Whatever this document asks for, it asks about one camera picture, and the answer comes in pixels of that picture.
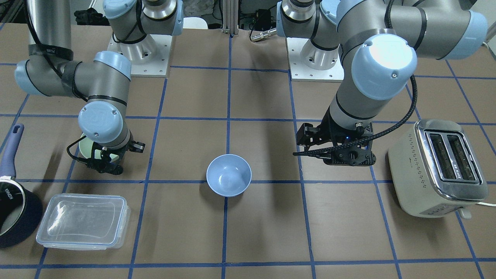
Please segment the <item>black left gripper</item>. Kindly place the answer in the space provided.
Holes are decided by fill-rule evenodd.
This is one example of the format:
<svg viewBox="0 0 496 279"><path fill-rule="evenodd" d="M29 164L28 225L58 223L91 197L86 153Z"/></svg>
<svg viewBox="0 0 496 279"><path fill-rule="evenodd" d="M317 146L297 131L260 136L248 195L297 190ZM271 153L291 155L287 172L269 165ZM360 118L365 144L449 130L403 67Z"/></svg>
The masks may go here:
<svg viewBox="0 0 496 279"><path fill-rule="evenodd" d="M310 153L368 152L372 148L373 135L369 119L355 119L339 107L329 107L318 126L308 122L300 126L296 145L308 151L312 146L331 143L326 148L310 150Z"/></svg>

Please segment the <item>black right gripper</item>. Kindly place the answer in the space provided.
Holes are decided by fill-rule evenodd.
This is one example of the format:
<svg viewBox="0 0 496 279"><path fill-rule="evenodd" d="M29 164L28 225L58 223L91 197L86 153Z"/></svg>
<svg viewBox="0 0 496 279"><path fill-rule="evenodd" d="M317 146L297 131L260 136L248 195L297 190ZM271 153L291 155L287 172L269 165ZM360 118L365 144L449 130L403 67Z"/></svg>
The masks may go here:
<svg viewBox="0 0 496 279"><path fill-rule="evenodd" d="M143 153L145 149L145 143L139 141L133 141L133 134L127 134L125 138L122 139L115 146L111 146L110 143L99 143L105 148L101 152L103 160L91 158L95 163L119 163L121 159L124 158L125 153L129 150L130 152ZM98 142L94 142L92 152L94 154L95 148Z"/></svg>

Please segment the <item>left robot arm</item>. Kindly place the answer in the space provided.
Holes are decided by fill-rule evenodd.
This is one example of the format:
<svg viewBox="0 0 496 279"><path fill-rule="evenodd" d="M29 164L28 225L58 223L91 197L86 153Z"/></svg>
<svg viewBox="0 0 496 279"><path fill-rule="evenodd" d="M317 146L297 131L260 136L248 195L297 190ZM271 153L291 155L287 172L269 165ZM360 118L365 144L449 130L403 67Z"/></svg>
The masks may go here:
<svg viewBox="0 0 496 279"><path fill-rule="evenodd" d="M276 4L280 37L308 38L318 50L337 53L344 79L326 118L324 139L303 142L293 155L323 157L366 145L398 129L417 102L417 58L459 60L486 38L486 17L457 0L283 0ZM411 81L414 98L397 124L374 135L362 132Z"/></svg>

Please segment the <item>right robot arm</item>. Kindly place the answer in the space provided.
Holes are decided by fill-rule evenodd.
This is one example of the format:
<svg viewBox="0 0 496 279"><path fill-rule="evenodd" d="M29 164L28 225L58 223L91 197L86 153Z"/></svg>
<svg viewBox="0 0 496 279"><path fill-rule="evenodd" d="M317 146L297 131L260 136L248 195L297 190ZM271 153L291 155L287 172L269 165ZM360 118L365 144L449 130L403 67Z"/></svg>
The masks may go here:
<svg viewBox="0 0 496 279"><path fill-rule="evenodd" d="M156 51L151 35L181 34L184 4L181 0L105 0L105 16L121 52L100 51L92 62L77 61L71 47L69 2L25 0L30 33L29 58L17 64L17 85L27 94L63 96L86 102L78 115L82 134L101 148L99 159L122 158L127 151L142 153L126 125L131 84L132 47L140 48L139 60Z"/></svg>

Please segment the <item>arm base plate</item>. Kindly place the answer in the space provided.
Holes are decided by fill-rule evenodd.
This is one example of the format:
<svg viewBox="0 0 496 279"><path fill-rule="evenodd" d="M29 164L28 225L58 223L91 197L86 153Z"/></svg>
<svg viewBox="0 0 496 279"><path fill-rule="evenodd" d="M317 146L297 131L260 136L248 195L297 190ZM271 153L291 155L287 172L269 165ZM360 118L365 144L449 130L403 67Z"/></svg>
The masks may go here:
<svg viewBox="0 0 496 279"><path fill-rule="evenodd" d="M340 83L344 79L338 49L321 50L306 38L287 38L286 44L293 81Z"/></svg>
<svg viewBox="0 0 496 279"><path fill-rule="evenodd" d="M117 43L112 38L107 50L120 53L131 62L131 77L166 78L173 36L148 34L136 44Z"/></svg>

